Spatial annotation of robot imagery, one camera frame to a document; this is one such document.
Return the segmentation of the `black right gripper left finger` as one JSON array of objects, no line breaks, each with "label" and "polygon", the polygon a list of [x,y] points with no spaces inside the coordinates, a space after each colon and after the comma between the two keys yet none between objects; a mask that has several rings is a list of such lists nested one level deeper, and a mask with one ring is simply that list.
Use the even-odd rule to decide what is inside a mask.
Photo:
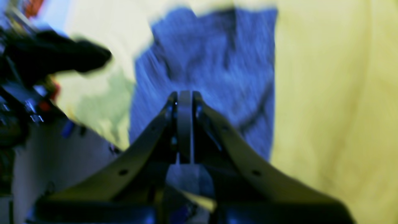
[{"label": "black right gripper left finger", "polygon": [[97,173],[39,199],[28,224],[169,224],[165,178],[177,157],[177,92],[138,139]]}]

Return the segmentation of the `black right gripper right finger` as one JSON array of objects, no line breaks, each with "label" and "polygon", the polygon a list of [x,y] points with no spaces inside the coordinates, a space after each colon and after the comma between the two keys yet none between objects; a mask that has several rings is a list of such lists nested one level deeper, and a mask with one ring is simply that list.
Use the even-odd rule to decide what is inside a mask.
[{"label": "black right gripper right finger", "polygon": [[213,181],[211,224],[354,224],[342,202],[262,159],[197,91],[192,116],[191,156]]}]

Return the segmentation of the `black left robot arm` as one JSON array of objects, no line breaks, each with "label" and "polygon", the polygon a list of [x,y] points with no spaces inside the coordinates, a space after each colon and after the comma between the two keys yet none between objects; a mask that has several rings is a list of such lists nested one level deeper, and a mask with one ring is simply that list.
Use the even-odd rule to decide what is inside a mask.
[{"label": "black left robot arm", "polygon": [[11,194],[13,154],[29,132],[62,113],[54,105],[58,86],[50,75],[102,68],[111,52],[88,40],[71,40],[52,29],[39,30],[19,11],[6,11],[1,28],[1,195]]}]

